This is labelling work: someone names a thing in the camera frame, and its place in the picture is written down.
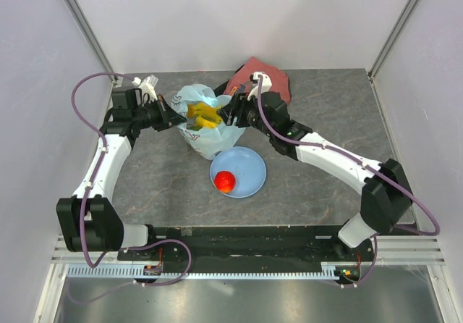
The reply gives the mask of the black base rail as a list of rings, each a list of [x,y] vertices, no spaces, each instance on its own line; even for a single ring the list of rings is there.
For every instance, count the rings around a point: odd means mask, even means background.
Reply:
[[[348,248],[337,239],[340,227],[328,226],[228,226],[153,227],[148,225],[148,244],[180,240],[193,259],[232,256],[270,256],[321,263],[330,261],[366,262],[373,259],[373,242],[364,240]]]

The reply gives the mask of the yellow banana bunch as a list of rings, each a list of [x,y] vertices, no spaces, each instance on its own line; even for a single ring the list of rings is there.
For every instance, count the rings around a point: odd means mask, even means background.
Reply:
[[[188,118],[203,117],[205,119],[213,119],[216,122],[220,122],[221,118],[218,115],[217,111],[218,108],[214,108],[203,102],[187,105]]]
[[[198,129],[203,129],[203,128],[213,129],[213,128],[216,128],[217,126],[218,124],[216,122],[206,119],[204,117],[198,116],[195,118],[195,127],[197,127]]]

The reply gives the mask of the folded red t-shirt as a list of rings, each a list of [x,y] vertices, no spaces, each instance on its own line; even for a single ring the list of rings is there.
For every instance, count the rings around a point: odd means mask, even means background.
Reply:
[[[233,96],[235,93],[250,93],[257,85],[256,82],[251,81],[251,76],[255,72],[265,73],[271,81],[269,91],[277,92],[283,101],[287,104],[290,103],[292,95],[288,75],[277,67],[266,64],[255,57],[251,57],[234,73],[229,81],[223,84],[223,94]]]

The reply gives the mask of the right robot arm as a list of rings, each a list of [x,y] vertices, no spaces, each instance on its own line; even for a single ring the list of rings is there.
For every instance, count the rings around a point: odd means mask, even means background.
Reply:
[[[265,92],[260,98],[237,94],[217,113],[225,125],[261,131],[280,154],[313,165],[360,194],[360,212],[341,226],[331,242],[332,254],[339,260],[350,259],[364,240],[390,233],[412,205],[400,163],[393,159],[381,163],[330,143],[293,120],[276,92]]]

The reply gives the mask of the red apple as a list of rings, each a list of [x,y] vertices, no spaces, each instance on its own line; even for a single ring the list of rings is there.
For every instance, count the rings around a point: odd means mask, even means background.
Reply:
[[[222,193],[230,193],[234,190],[237,180],[230,171],[220,171],[214,177],[216,189]]]

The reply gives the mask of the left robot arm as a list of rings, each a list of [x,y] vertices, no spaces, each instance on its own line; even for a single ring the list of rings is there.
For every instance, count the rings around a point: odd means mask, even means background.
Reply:
[[[56,213],[71,252],[111,252],[133,247],[143,260],[158,254],[150,225],[123,223],[112,200],[121,168],[144,129],[163,131],[186,119],[162,95],[140,88],[115,91],[113,106],[98,129],[98,145],[90,167],[71,197],[59,199]]]

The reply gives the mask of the blue plate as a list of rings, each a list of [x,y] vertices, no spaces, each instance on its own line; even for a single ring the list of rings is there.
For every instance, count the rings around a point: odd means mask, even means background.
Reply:
[[[234,175],[236,185],[230,192],[223,192],[231,198],[247,198],[256,194],[266,181],[266,164],[262,157],[250,148],[235,146],[219,153],[210,166],[210,179],[215,186],[219,172],[227,171]]]

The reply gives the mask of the light blue plastic bag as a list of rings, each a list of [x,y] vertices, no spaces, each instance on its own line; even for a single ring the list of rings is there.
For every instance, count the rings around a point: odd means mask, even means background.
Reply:
[[[226,106],[231,101],[231,96],[216,96],[211,88],[203,84],[187,85],[180,89],[171,100],[171,107],[187,121],[177,126],[181,136],[197,151],[203,158],[212,160],[216,154],[233,147],[244,133],[244,128],[227,126],[223,122],[218,124],[212,119],[200,116],[214,124],[210,127],[208,123],[198,124],[198,115],[187,116],[188,106],[205,104],[214,110]]]

